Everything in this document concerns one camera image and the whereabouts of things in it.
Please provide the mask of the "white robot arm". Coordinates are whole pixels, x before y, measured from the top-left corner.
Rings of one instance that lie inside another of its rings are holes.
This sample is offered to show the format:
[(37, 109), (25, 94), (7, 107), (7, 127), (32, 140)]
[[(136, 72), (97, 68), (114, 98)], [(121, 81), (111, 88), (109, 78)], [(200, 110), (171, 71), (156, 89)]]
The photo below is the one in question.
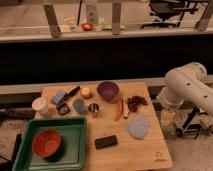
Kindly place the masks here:
[(173, 68), (165, 75), (166, 86), (157, 95), (164, 109), (177, 110), (185, 100), (213, 116), (213, 89), (204, 83), (206, 68), (192, 62)]

